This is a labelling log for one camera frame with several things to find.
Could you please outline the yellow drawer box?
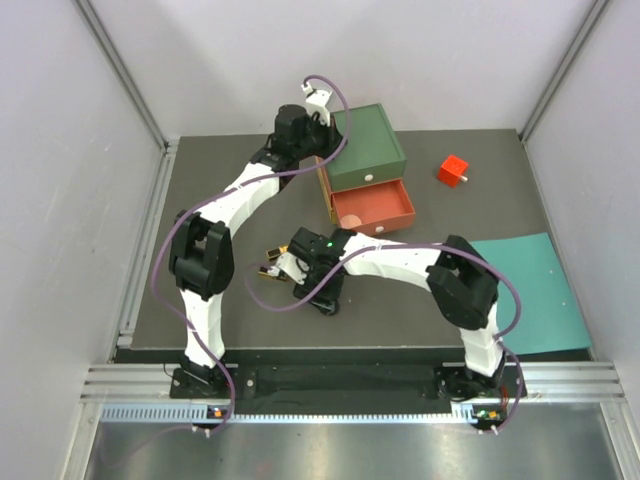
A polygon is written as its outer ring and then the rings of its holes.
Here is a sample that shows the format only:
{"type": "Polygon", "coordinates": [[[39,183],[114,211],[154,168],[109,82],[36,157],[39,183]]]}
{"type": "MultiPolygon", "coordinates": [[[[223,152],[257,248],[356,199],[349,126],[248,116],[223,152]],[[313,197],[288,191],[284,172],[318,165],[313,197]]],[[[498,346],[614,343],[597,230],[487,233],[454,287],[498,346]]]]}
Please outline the yellow drawer box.
{"type": "Polygon", "coordinates": [[[336,223],[335,212],[332,204],[331,189],[326,175],[324,167],[319,167],[317,170],[317,176],[320,182],[321,191],[323,194],[324,202],[327,208],[328,216],[332,224],[336,223]]]}

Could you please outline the black round compact jar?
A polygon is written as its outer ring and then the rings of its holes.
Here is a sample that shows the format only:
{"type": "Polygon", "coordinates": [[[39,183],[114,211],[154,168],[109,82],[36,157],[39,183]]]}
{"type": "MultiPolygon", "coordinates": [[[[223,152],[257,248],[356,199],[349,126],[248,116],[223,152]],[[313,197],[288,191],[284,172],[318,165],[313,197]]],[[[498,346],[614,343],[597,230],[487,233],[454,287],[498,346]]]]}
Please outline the black round compact jar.
{"type": "Polygon", "coordinates": [[[325,316],[334,316],[340,310],[339,300],[336,298],[319,298],[313,301],[314,307],[325,316]]]}

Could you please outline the gold black lipstick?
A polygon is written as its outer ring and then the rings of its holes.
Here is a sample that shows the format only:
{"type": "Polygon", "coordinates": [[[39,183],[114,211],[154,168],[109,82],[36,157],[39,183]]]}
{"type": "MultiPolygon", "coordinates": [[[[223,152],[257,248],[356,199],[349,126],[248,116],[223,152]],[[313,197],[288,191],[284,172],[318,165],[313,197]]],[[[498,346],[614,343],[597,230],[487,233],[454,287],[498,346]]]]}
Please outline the gold black lipstick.
{"type": "Polygon", "coordinates": [[[281,255],[286,253],[287,250],[288,250],[288,246],[287,245],[278,246],[278,247],[276,247],[274,249],[268,250],[266,252],[268,261],[269,262],[276,261],[281,255]]]}
{"type": "Polygon", "coordinates": [[[289,276],[283,270],[281,270],[279,267],[275,265],[260,266],[258,268],[258,274],[262,277],[277,280],[277,281],[282,281],[282,282],[288,282],[290,280],[289,276]]]}

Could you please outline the pink makeup sponge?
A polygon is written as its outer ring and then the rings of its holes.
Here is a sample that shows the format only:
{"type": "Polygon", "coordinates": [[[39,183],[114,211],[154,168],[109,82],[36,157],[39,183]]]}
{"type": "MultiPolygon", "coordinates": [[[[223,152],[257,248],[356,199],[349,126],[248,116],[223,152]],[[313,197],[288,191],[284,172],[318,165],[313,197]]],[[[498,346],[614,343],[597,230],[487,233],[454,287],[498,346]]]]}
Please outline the pink makeup sponge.
{"type": "Polygon", "coordinates": [[[362,225],[361,219],[357,215],[348,214],[340,219],[342,228],[354,230],[362,225]]]}

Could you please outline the green drawer box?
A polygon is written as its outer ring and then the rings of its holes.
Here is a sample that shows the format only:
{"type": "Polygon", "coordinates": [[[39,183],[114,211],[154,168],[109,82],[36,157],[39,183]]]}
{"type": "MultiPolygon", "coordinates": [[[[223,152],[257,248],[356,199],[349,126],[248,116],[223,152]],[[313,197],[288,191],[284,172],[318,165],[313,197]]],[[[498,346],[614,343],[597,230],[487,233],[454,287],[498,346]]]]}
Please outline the green drawer box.
{"type": "Polygon", "coordinates": [[[404,176],[407,157],[380,103],[351,108],[350,125],[346,146],[325,167],[333,191],[404,176]]]}

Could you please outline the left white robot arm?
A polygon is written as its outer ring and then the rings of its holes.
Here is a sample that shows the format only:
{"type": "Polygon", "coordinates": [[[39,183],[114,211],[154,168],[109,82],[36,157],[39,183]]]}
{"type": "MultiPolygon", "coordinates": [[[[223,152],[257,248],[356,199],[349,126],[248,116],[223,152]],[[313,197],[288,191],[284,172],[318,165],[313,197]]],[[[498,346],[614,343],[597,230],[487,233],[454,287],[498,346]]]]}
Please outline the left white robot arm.
{"type": "Polygon", "coordinates": [[[221,334],[223,293],[234,275],[232,240],[253,213],[277,195],[309,157],[328,158],[343,141],[325,107],[279,108],[274,132],[257,150],[225,196],[210,200],[187,217],[172,239],[169,271],[174,276],[190,322],[184,366],[194,370],[192,384],[205,396],[226,387],[221,334]]]}

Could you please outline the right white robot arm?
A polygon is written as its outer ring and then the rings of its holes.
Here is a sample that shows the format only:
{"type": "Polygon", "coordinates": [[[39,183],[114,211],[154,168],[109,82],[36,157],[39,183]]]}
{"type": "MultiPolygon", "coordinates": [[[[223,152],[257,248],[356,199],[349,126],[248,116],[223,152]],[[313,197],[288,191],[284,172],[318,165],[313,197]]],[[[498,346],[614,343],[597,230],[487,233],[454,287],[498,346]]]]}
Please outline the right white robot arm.
{"type": "Polygon", "coordinates": [[[460,330],[469,388],[487,396],[504,380],[505,354],[495,339],[498,278],[464,238],[451,235],[443,246],[420,248],[342,228],[325,237],[302,227],[276,267],[295,282],[296,298],[327,315],[338,311],[347,275],[425,289],[443,318],[460,330]]]}

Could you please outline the red cube with peg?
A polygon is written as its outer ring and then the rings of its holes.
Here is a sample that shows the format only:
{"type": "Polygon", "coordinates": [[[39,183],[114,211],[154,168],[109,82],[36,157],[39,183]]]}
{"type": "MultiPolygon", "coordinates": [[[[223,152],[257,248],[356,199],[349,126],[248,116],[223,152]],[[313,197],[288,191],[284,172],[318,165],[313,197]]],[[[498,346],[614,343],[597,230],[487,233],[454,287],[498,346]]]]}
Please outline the red cube with peg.
{"type": "Polygon", "coordinates": [[[448,187],[455,188],[460,183],[467,181],[468,168],[469,164],[465,160],[455,155],[449,155],[440,165],[437,179],[448,187]]]}

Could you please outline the teal mat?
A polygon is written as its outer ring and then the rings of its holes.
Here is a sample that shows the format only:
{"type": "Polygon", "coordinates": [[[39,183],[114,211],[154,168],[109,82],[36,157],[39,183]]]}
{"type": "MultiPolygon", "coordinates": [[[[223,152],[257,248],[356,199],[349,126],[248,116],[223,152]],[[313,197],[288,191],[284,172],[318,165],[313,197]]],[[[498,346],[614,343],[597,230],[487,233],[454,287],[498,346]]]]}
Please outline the teal mat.
{"type": "Polygon", "coordinates": [[[473,247],[506,275],[522,313],[504,343],[518,356],[588,349],[591,339],[548,234],[475,241],[473,247]]]}

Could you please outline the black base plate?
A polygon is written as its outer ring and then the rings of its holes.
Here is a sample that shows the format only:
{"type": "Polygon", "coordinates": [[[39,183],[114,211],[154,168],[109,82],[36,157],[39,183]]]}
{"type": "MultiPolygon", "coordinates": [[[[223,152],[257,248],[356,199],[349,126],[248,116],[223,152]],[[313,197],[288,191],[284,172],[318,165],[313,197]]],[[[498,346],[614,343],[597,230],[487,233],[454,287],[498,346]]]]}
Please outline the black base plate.
{"type": "Polygon", "coordinates": [[[236,390],[241,405],[261,400],[282,401],[302,406],[318,400],[348,403],[358,394],[379,395],[384,399],[399,396],[411,401],[462,402],[472,399],[503,401],[524,395],[526,387],[514,366],[501,368],[489,378],[472,373],[463,366],[428,364],[282,364],[229,367],[226,374],[215,369],[203,379],[185,369],[173,374],[173,398],[223,398],[236,390]]]}

